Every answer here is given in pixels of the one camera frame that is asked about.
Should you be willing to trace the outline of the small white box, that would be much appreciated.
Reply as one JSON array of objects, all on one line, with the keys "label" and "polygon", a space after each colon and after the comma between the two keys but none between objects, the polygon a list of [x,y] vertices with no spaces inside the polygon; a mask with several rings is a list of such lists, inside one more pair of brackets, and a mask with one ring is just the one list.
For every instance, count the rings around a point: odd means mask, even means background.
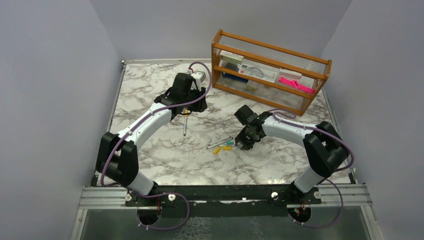
[{"label": "small white box", "polygon": [[249,80],[249,81],[246,83],[246,89],[247,89],[248,91],[251,91],[251,92],[256,92],[256,91],[257,91],[258,86],[259,86],[259,83],[258,83],[258,82],[256,82],[256,81]]}]

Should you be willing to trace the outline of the blue flat box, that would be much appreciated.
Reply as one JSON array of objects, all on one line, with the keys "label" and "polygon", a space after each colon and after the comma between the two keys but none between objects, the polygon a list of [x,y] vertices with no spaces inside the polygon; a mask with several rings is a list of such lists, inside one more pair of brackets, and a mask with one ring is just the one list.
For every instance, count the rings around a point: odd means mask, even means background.
[{"label": "blue flat box", "polygon": [[236,75],[233,75],[233,74],[222,72],[221,75],[224,78],[228,78],[228,79],[231,79],[231,80],[234,80],[234,81],[238,81],[238,82],[245,83],[245,84],[248,83],[248,80],[247,79],[242,78],[242,77],[239,77],[239,76],[236,76]]}]

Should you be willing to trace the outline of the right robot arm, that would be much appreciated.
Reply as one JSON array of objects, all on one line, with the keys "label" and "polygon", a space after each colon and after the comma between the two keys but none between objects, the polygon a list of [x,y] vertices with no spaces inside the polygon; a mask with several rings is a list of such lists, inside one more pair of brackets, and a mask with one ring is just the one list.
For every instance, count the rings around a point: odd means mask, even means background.
[{"label": "right robot arm", "polygon": [[304,148],[308,167],[290,184],[287,196],[300,204],[317,184],[333,173],[343,170],[341,164],[353,159],[350,148],[344,143],[333,125],[327,121],[319,124],[296,122],[295,114],[284,109],[271,109],[261,114],[243,105],[235,112],[243,129],[235,137],[242,150],[250,150],[264,137],[275,137]]}]

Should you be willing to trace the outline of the aluminium frame rail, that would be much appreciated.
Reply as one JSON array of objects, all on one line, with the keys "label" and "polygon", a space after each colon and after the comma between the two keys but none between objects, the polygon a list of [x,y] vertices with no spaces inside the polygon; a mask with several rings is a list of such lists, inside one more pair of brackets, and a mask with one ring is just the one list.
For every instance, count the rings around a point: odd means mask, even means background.
[{"label": "aluminium frame rail", "polygon": [[[317,207],[339,206],[341,193],[345,207],[372,206],[373,201],[365,184],[321,185],[320,204]],[[78,203],[78,210],[154,210],[154,206],[130,206],[126,203],[128,191],[123,187],[84,187]]]}]

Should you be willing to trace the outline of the orange wooden shelf rack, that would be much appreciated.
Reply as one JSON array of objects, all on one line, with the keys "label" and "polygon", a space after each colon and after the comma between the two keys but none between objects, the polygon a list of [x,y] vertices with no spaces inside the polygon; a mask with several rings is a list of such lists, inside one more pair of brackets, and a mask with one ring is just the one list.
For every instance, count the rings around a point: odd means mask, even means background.
[{"label": "orange wooden shelf rack", "polygon": [[211,43],[213,86],[305,114],[330,78],[333,62],[220,29]]}]

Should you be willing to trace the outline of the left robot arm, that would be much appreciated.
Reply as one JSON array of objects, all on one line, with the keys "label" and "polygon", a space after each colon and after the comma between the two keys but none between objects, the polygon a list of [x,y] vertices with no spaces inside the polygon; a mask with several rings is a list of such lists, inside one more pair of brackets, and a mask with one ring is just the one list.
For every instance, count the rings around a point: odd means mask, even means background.
[{"label": "left robot arm", "polygon": [[184,110],[202,113],[207,109],[206,79],[203,71],[178,73],[166,92],[154,99],[150,108],[130,126],[118,133],[106,132],[100,140],[96,171],[119,185],[138,192],[144,205],[157,200],[154,181],[139,171],[138,151],[162,126],[171,122]]}]

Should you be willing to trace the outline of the white printed card package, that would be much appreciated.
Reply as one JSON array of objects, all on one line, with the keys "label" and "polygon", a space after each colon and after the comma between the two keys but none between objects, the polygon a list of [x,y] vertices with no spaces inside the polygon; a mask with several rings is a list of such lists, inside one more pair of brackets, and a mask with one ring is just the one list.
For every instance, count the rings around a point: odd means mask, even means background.
[{"label": "white printed card package", "polygon": [[239,74],[260,79],[270,83],[275,82],[277,71],[269,67],[251,64],[238,64],[237,68]]}]

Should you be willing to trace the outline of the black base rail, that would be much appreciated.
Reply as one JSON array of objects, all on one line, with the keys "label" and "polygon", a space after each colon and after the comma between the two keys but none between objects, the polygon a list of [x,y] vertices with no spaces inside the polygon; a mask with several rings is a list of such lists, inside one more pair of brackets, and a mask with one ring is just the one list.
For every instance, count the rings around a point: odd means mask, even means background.
[{"label": "black base rail", "polygon": [[285,217],[291,208],[321,204],[318,191],[302,193],[290,184],[159,185],[147,198],[129,193],[125,206],[164,218]]}]

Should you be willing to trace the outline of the white green box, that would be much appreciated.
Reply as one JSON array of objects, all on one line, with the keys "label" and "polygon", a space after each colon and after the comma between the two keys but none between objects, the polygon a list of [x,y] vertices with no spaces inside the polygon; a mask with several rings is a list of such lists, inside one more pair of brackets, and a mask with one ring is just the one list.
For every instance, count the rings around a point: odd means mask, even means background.
[{"label": "white green box", "polygon": [[231,64],[241,65],[244,57],[233,52],[221,50],[219,52],[219,59]]}]

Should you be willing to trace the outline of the grey pen green end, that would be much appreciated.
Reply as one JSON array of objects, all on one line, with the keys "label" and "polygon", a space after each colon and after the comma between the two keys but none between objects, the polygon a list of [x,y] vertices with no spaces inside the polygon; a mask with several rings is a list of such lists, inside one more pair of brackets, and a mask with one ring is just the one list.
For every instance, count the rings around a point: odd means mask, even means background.
[{"label": "grey pen green end", "polygon": [[207,148],[207,149],[214,148],[214,147],[216,147],[216,146],[219,146],[219,145],[225,144],[225,143],[227,143],[228,141],[232,141],[232,140],[233,140],[233,137],[228,136],[227,138],[220,139],[220,140],[217,140],[217,141],[215,141],[215,142],[210,143],[209,145],[207,145],[207,147],[206,147],[206,148]]}]

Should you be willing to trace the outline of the pink plastic tool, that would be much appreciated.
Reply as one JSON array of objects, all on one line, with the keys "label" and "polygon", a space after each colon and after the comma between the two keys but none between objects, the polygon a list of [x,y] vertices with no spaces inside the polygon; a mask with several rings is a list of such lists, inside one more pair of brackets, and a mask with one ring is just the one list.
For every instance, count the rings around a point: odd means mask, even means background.
[{"label": "pink plastic tool", "polygon": [[282,84],[291,86],[291,87],[293,87],[297,90],[303,91],[303,92],[308,93],[308,94],[315,93],[315,90],[313,88],[308,87],[306,85],[303,85],[303,84],[299,83],[297,80],[290,80],[288,78],[281,76],[278,81]]}]

